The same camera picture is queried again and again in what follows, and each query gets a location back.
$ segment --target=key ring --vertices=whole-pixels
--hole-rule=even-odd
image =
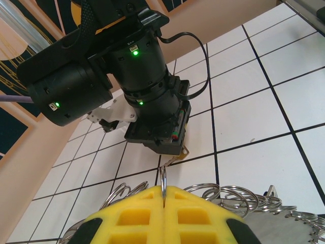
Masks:
[[[167,196],[167,177],[166,177],[166,166],[163,165],[159,168],[160,173],[160,183],[161,183],[161,193],[162,193],[162,203],[165,207],[166,196]]]

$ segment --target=yellow foam block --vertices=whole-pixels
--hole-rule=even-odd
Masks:
[[[89,216],[103,220],[91,244],[237,244],[227,219],[243,220],[177,187],[152,187]]]

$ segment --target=tiled wall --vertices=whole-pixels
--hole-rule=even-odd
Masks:
[[[168,184],[213,182],[257,194],[275,185],[284,205],[325,213],[324,37],[281,4],[206,48],[213,78],[191,101],[190,155],[167,169]],[[206,79],[199,49],[168,67],[190,80],[189,93]],[[8,242],[55,243],[120,183],[159,184],[158,167],[170,157],[123,136],[82,120]]]

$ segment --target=dark blue wall panel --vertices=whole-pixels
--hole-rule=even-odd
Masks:
[[[27,130],[27,126],[0,108],[0,153],[6,154]]]

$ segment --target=white bracket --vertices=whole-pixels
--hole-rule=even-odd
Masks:
[[[96,108],[88,116],[87,119],[93,123],[98,123],[101,119],[107,122],[124,121],[135,122],[137,121],[137,114],[133,107],[130,106],[124,94],[114,99],[113,104],[109,108]]]

